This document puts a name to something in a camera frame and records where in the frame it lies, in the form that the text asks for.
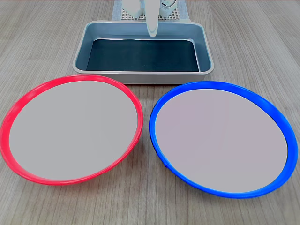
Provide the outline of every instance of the wooden table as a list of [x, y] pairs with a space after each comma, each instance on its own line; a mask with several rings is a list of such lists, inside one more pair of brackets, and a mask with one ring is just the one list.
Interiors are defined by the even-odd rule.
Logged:
[[[74, 74], [84, 26], [110, 20], [113, 1], [0, 1], [0, 120], [22, 95]], [[188, 1], [215, 62], [207, 80], [248, 88], [272, 102], [300, 138], [300, 1]], [[300, 168], [280, 189], [234, 200], [187, 185], [161, 163], [148, 121], [171, 86], [129, 86], [145, 124], [135, 150], [88, 182], [48, 187], [14, 174], [0, 158], [1, 225], [299, 225]]]

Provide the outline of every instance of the wood grain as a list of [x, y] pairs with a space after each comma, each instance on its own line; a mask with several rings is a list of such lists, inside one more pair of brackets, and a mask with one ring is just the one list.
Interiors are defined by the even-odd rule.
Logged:
[[[300, 140], [300, 4], [297, 1], [188, 1], [215, 63], [206, 80], [262, 95]], [[74, 74], [84, 26], [110, 20], [113, 1], [0, 1], [0, 120], [27, 91]], [[134, 151], [88, 182], [52, 187], [26, 181], [0, 158], [1, 225], [298, 225], [300, 168], [280, 189], [234, 200], [194, 189], [167, 170], [148, 132], [154, 104], [172, 86], [129, 85], [144, 111]]]

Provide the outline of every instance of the red rim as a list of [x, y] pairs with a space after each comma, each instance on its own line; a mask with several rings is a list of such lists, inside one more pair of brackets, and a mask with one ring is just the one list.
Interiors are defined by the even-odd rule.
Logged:
[[[24, 170], [15, 160], [13, 157], [10, 147], [9, 147], [9, 135], [10, 135], [10, 129], [19, 114], [19, 112], [36, 96], [41, 94], [42, 92], [49, 90], [53, 87], [65, 84], [65, 83], [71, 83], [71, 82], [77, 82], [77, 81], [98, 81], [98, 82], [103, 82], [110, 84], [121, 91], [123, 91], [133, 102], [136, 112], [137, 112], [137, 128], [135, 135], [133, 137], [133, 140], [131, 141], [129, 147], [125, 151], [125, 153], [113, 164], [110, 166], [106, 167], [105, 169], [86, 176], [82, 177], [79, 179], [74, 179], [74, 180], [48, 180], [44, 179], [41, 177], [38, 177], [32, 173], [29, 173], [28, 171]], [[134, 93], [126, 87], [124, 84], [108, 78], [108, 77], [103, 77], [99, 75], [71, 75], [71, 76], [65, 76], [65, 77], [60, 77], [51, 81], [48, 81], [44, 84], [39, 85], [38, 87], [34, 88], [33, 90], [29, 91], [27, 94], [25, 94], [21, 99], [19, 99], [14, 106], [9, 110], [7, 113], [6, 117], [3, 120], [3, 123], [0, 128], [0, 151], [3, 156], [4, 161], [7, 163], [7, 165], [18, 175], [21, 177], [36, 182], [40, 184], [47, 184], [47, 185], [66, 185], [66, 184], [76, 184], [80, 183], [83, 181], [87, 181], [90, 179], [93, 179], [109, 170], [114, 168], [117, 164], [119, 164], [136, 146], [138, 143], [138, 140], [141, 136], [142, 133], [142, 128], [143, 128], [143, 110], [142, 106], [138, 100], [138, 98], [134, 95]]]

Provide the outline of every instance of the blue rim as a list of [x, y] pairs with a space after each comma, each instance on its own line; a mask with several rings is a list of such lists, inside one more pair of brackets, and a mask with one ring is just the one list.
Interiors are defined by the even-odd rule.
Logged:
[[[155, 135], [155, 122], [157, 115], [160, 111], [160, 109], [164, 106], [164, 104], [169, 101], [171, 98], [175, 97], [178, 94], [181, 94], [186, 91], [190, 90], [196, 90], [196, 89], [216, 89], [216, 90], [224, 90], [228, 92], [235, 93], [237, 95], [240, 95], [254, 104], [256, 104], [258, 107], [263, 109], [279, 126], [281, 129], [286, 143], [287, 143], [287, 160], [285, 163], [285, 166], [280, 173], [280, 175], [269, 185], [255, 191], [251, 192], [245, 192], [245, 193], [227, 193], [227, 192], [221, 192], [221, 191], [216, 191], [210, 188], [206, 188], [204, 186], [201, 186], [187, 177], [183, 176], [180, 172], [178, 172], [167, 160], [167, 158], [163, 155], [157, 140], [156, 140], [156, 135]], [[253, 197], [258, 197], [262, 196], [265, 194], [268, 194], [279, 187], [281, 187], [292, 175], [293, 171], [296, 168], [297, 160], [298, 160], [298, 145], [297, 145], [297, 140], [295, 133], [293, 132], [293, 129], [289, 122], [286, 120], [284, 115], [270, 102], [268, 102], [266, 99], [263, 97], [259, 96], [258, 94], [247, 90], [243, 87], [234, 85], [234, 84], [229, 84], [225, 82], [216, 82], [216, 81], [201, 81], [201, 82], [192, 82], [192, 83], [187, 83], [181, 86], [178, 86], [165, 95], [163, 95], [160, 100], [156, 103], [154, 106], [151, 116], [150, 116], [150, 121], [149, 121], [149, 132], [150, 132], [150, 138], [153, 144], [153, 147], [161, 159], [161, 161], [164, 163], [164, 165], [170, 169], [176, 176], [178, 176], [180, 179], [182, 179], [184, 182], [187, 184], [202, 190], [204, 192], [207, 192], [209, 194], [221, 196], [221, 197], [227, 197], [227, 198], [253, 198]]]

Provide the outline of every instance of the black tray bottom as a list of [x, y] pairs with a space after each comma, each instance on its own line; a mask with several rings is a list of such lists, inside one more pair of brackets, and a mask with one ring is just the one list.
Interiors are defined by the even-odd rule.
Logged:
[[199, 72], [185, 40], [95, 40], [88, 71]]

